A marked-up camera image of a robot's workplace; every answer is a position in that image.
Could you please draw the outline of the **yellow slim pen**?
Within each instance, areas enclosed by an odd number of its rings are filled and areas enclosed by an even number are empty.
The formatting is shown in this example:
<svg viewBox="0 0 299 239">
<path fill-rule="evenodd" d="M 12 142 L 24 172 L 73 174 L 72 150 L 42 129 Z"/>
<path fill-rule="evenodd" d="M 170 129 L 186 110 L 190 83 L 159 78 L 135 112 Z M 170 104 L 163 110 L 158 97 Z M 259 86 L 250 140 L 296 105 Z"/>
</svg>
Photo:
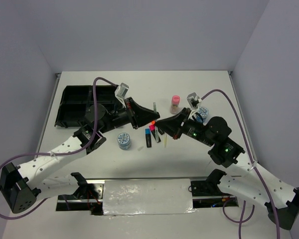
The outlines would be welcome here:
<svg viewBox="0 0 299 239">
<path fill-rule="evenodd" d="M 167 146 L 167 134 L 164 135 L 164 148 Z"/>
</svg>

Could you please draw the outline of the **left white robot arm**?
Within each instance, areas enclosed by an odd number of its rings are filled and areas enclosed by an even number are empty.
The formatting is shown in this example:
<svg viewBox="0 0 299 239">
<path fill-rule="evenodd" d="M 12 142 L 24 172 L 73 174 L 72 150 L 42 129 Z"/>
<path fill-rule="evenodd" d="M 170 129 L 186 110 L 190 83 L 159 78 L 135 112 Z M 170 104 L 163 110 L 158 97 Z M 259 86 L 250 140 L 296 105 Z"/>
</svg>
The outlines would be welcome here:
<svg viewBox="0 0 299 239">
<path fill-rule="evenodd" d="M 11 211 L 19 214 L 28 210 L 37 200 L 51 197 L 53 189 L 68 189 L 77 199 L 85 197 L 91 184 L 80 173 L 52 179 L 50 175 L 100 147 L 106 141 L 104 133 L 126 124 L 138 129 L 160 117 L 158 112 L 140 106 L 131 97 L 123 103 L 123 108 L 111 113 L 94 103 L 82 127 L 61 145 L 47 153 L 37 153 L 35 159 L 18 166 L 9 160 L 1 169 L 0 192 Z"/>
</svg>

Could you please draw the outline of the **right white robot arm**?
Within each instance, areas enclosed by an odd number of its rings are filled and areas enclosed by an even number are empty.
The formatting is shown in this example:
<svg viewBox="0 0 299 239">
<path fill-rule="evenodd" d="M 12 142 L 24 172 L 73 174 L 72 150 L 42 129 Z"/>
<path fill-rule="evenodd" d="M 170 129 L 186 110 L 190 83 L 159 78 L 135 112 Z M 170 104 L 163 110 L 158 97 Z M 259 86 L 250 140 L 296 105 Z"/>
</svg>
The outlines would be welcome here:
<svg viewBox="0 0 299 239">
<path fill-rule="evenodd" d="M 273 223 L 290 230 L 299 215 L 299 187 L 295 188 L 273 175 L 235 143 L 232 132 L 222 117 L 212 117 L 207 124 L 191 119 L 190 109 L 161 119 L 155 125 L 173 139 L 187 135 L 210 147 L 211 160 L 222 166 L 209 175 L 207 191 L 235 195 L 251 204 L 264 207 Z"/>
</svg>

